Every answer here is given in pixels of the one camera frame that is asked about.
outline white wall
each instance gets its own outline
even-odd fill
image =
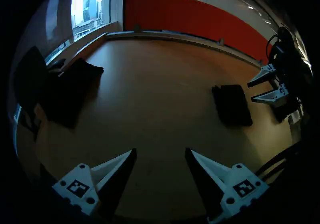
[[[123,31],[123,0],[111,0],[111,22],[118,22],[120,31]]]
[[[265,23],[264,20],[255,11],[249,9],[248,5],[246,5],[244,2],[241,2],[239,0],[197,0],[197,1],[211,4],[219,9],[227,11],[228,13],[238,17],[242,21],[249,24],[256,31],[258,31],[267,40],[269,40],[269,38],[275,34],[275,32],[271,29],[269,24]]]

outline black chair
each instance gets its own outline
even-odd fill
[[[14,93],[17,102],[29,116],[31,126],[27,124],[24,113],[21,113],[20,122],[33,132],[35,140],[39,127],[35,124],[34,108],[47,86],[49,77],[60,74],[61,71],[58,71],[57,67],[62,68],[64,61],[65,59],[59,60],[52,65],[51,69],[48,69],[39,49],[34,46],[23,56],[15,70],[13,76]]]
[[[103,73],[102,67],[88,64],[81,58],[68,68],[63,67],[64,61],[47,67],[38,48],[32,47],[14,73],[16,99],[32,120],[31,127],[27,128],[35,137],[38,132],[34,124],[37,103],[48,121],[74,128],[88,88]]]

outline building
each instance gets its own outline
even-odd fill
[[[83,0],[83,21],[89,21],[97,18],[97,5],[96,0]]]
[[[72,28],[76,27],[76,16],[75,15],[71,16],[71,26],[72,26]]]
[[[96,18],[99,17],[99,2],[96,3]]]
[[[106,11],[104,9],[105,9],[104,0],[101,0],[101,18],[102,18],[102,21],[106,24],[109,21],[106,22]]]
[[[82,35],[100,27],[103,25],[101,18],[94,18],[88,21],[85,21],[83,23],[80,23],[78,26],[76,26],[72,32],[73,32],[73,38],[76,40],[77,38],[81,37]]]

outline red wall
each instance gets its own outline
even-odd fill
[[[213,40],[267,63],[267,40],[236,16],[196,0],[126,0],[125,29],[171,30]]]

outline black cable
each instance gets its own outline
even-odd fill
[[[268,46],[269,46],[269,43],[271,42],[271,40],[273,40],[273,39],[274,39],[275,37],[277,37],[277,36],[278,36],[277,34],[273,35],[273,36],[269,39],[269,41],[267,42],[266,55],[267,55],[268,61],[269,61],[269,55],[268,55]]]

